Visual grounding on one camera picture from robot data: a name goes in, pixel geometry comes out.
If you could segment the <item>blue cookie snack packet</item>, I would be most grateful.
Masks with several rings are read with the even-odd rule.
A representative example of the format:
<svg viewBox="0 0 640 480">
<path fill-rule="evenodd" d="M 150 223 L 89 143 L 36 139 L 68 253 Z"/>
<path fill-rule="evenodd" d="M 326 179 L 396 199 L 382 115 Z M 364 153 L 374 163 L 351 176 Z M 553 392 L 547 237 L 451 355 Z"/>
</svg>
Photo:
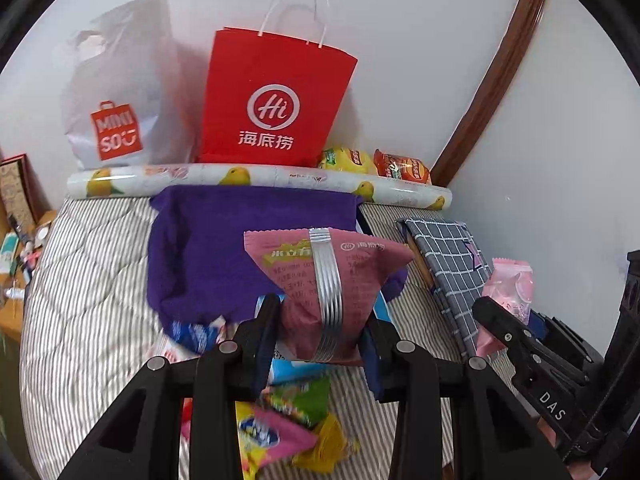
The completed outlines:
<svg viewBox="0 0 640 480">
<path fill-rule="evenodd" d="M 208 324 L 172 321 L 165 327 L 165 333 L 186 350 L 203 354 L 226 339 L 226 320 L 218 316 Z"/>
</svg>

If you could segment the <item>green snack packet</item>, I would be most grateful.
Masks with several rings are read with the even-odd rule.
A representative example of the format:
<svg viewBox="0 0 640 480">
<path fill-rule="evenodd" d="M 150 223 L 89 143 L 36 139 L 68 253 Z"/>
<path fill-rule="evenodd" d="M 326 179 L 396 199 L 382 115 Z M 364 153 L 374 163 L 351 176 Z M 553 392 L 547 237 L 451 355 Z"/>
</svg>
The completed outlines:
<svg viewBox="0 0 640 480">
<path fill-rule="evenodd" d="M 331 383 L 327 377 L 269 386 L 262 404 L 306 428 L 317 426 L 329 414 Z"/>
</svg>

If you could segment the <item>dark pink Haidilao snack packet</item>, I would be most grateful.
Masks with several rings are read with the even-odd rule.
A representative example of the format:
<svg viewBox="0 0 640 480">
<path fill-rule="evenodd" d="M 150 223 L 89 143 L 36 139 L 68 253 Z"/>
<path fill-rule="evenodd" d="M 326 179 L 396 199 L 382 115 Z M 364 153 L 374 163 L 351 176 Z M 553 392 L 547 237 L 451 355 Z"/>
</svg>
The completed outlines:
<svg viewBox="0 0 640 480">
<path fill-rule="evenodd" d="M 334 228 L 247 231 L 244 249 L 283 292 L 277 350 L 291 361 L 355 366 L 358 336 L 403 244 Z"/>
</svg>

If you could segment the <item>pink yellow snack packet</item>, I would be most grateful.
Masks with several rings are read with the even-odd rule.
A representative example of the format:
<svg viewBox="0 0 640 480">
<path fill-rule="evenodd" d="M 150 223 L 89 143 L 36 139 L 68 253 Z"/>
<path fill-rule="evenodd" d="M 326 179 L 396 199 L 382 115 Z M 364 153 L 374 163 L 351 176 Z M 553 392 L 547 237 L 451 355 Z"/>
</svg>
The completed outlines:
<svg viewBox="0 0 640 480">
<path fill-rule="evenodd" d="M 236 430 L 244 479 L 255 479 L 265 466 L 310 450 L 317 436 L 274 411 L 235 403 Z"/>
</svg>

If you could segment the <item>pink peach snack packet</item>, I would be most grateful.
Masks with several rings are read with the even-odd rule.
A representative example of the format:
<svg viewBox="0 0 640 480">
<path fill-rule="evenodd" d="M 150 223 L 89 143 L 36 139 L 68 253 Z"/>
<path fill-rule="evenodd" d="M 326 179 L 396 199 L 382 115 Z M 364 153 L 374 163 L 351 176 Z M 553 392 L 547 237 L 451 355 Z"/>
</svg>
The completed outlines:
<svg viewBox="0 0 640 480">
<path fill-rule="evenodd" d="M 523 324 L 530 317 L 530 305 L 534 294 L 534 272 L 526 261 L 493 258 L 494 270 L 485 283 L 482 296 L 509 311 Z"/>
</svg>

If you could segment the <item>purple cloth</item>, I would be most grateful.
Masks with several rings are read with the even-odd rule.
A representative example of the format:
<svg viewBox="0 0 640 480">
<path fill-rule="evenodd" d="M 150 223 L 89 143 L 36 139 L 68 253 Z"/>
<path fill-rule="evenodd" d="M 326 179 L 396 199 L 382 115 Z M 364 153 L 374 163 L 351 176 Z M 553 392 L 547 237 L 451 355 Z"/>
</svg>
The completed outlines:
<svg viewBox="0 0 640 480">
<path fill-rule="evenodd" d="M 356 228 L 357 195 L 261 186 L 176 185 L 150 200 L 148 304 L 163 330 L 252 318 L 279 289 L 244 249 L 247 231 Z"/>
</svg>

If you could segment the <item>grey checked fabric pouch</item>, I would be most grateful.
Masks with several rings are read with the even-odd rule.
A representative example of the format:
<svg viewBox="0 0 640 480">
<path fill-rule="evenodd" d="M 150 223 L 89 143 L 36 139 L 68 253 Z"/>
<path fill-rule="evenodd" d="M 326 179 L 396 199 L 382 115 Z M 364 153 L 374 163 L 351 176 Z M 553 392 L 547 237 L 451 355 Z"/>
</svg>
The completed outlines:
<svg viewBox="0 0 640 480">
<path fill-rule="evenodd" d="M 399 224 L 431 273 L 440 313 L 462 358 L 498 359 L 524 324 L 482 296 L 494 265 L 487 263 L 469 229 L 461 222 L 416 217 Z"/>
</svg>

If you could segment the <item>lemon print paper roll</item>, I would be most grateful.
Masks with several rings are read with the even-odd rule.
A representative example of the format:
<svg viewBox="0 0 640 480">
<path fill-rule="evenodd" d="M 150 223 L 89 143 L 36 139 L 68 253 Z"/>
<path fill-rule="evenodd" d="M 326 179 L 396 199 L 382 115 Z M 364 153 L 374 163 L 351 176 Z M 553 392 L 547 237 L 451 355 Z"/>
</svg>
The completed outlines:
<svg viewBox="0 0 640 480">
<path fill-rule="evenodd" d="M 182 164 L 100 168 L 75 172 L 67 194 L 76 200 L 151 197 L 175 185 L 262 186 L 354 194 L 385 206 L 442 211 L 450 207 L 449 188 L 372 174 L 270 165 Z"/>
</svg>

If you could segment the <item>orange chips bag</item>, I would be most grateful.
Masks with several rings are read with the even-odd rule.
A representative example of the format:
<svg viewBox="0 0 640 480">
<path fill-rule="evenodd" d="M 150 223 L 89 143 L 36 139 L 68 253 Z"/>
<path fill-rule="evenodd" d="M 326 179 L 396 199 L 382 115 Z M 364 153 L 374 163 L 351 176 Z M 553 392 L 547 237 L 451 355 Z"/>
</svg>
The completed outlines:
<svg viewBox="0 0 640 480">
<path fill-rule="evenodd" d="M 373 163 L 381 177 L 422 184 L 432 183 L 430 170 L 420 159 L 376 150 L 373 154 Z"/>
</svg>

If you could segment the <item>yellow chips bag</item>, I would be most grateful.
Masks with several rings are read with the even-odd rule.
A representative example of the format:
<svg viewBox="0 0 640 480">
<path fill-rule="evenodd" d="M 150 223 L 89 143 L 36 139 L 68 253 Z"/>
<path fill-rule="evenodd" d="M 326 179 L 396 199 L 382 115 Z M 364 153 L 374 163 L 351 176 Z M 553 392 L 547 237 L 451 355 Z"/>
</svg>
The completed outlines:
<svg viewBox="0 0 640 480">
<path fill-rule="evenodd" d="M 318 167 L 352 174 L 372 174 L 372 176 L 378 174 L 373 160 L 366 152 L 344 148 L 344 146 L 334 146 L 324 150 Z"/>
</svg>

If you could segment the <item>red Haidilao paper bag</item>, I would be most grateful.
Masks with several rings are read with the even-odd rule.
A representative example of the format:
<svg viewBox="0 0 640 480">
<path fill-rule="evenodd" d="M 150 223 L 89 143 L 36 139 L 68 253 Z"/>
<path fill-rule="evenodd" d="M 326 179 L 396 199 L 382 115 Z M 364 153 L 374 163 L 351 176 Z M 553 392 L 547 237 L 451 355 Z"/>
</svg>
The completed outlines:
<svg viewBox="0 0 640 480">
<path fill-rule="evenodd" d="M 317 41 L 257 30 L 215 32 L 198 162 L 313 167 L 321 156 L 357 59 Z"/>
</svg>

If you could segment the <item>white Miniso plastic bag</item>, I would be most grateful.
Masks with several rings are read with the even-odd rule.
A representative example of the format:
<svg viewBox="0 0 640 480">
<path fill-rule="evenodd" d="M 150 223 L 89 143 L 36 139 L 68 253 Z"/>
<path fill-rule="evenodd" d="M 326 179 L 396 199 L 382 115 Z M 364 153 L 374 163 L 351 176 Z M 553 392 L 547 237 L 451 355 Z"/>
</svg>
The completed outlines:
<svg viewBox="0 0 640 480">
<path fill-rule="evenodd" d="M 64 134 L 81 169 L 183 164 L 195 133 L 168 0 L 132 0 L 68 40 Z"/>
</svg>

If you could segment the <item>brown picture frame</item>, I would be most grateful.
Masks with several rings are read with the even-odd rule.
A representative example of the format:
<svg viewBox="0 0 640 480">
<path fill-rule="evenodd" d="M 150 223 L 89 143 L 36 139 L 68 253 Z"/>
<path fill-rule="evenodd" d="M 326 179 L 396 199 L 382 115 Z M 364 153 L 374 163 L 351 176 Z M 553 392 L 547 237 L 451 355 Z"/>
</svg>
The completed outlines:
<svg viewBox="0 0 640 480">
<path fill-rule="evenodd" d="M 1 162 L 1 199 L 9 216 L 26 230 L 39 219 L 38 203 L 32 192 L 27 156 L 19 154 Z"/>
</svg>

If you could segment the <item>brown wooden door frame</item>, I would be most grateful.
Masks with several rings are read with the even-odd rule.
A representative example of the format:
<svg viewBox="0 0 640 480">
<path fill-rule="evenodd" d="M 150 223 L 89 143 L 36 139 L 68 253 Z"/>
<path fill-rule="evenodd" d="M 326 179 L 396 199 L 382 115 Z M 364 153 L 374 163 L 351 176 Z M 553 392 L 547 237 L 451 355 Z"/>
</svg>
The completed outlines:
<svg viewBox="0 0 640 480">
<path fill-rule="evenodd" d="M 438 156 L 432 181 L 448 186 L 489 125 L 535 35 L 546 0 L 518 0 L 498 50 L 473 99 Z"/>
</svg>

